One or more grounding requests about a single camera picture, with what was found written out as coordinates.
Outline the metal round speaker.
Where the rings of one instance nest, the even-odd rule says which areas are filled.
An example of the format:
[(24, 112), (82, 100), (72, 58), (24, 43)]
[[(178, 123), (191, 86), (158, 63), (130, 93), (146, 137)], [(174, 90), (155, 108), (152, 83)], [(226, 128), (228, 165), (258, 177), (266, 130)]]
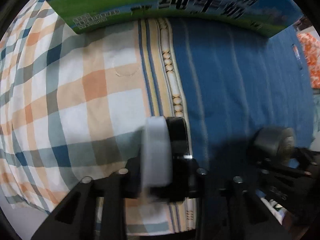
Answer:
[(295, 148), (295, 133), (288, 127), (264, 127), (257, 133), (254, 144), (270, 159), (284, 163), (289, 161)]

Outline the galaxy print lighter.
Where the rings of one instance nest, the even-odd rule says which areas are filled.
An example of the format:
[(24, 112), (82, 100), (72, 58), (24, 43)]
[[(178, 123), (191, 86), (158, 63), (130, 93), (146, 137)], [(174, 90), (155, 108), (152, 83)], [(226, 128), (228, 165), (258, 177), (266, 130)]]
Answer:
[(303, 66), (302, 66), (302, 61), (301, 61), (301, 58), (300, 58), (299, 50), (298, 50), (298, 47), (294, 43), (292, 44), (292, 49), (293, 49), (293, 52), (294, 52), (296, 60), (297, 60), (297, 64), (298, 64), (298, 68), (299, 68), (300, 74), (301, 74), (301, 76), (304, 76)]

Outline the plaid checkered cloth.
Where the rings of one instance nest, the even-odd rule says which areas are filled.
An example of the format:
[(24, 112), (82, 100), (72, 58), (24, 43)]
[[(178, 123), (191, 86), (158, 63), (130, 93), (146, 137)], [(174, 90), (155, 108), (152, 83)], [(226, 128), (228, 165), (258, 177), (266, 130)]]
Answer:
[(48, 214), (85, 176), (139, 152), (150, 116), (186, 118), (172, 27), (127, 22), (77, 35), (30, 0), (1, 39), (1, 193)]

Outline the blue striped tablecloth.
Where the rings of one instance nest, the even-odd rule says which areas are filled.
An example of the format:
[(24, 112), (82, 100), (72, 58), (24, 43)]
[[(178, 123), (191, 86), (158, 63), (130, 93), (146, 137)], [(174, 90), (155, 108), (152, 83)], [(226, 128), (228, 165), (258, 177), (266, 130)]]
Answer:
[(306, 62), (301, 76), (293, 27), (272, 38), (191, 18), (171, 18), (178, 72), (187, 103), (194, 158), (207, 168), (218, 150), (253, 143), (264, 127), (292, 128), (298, 147), (313, 134)]

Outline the blue cardboard milk box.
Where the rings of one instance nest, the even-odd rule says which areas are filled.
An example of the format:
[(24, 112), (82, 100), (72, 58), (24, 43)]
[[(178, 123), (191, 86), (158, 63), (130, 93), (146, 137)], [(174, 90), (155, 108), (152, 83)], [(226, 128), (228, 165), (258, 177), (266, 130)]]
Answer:
[(272, 37), (302, 17), (293, 0), (46, 0), (81, 34), (143, 18), (187, 17), (238, 24)]

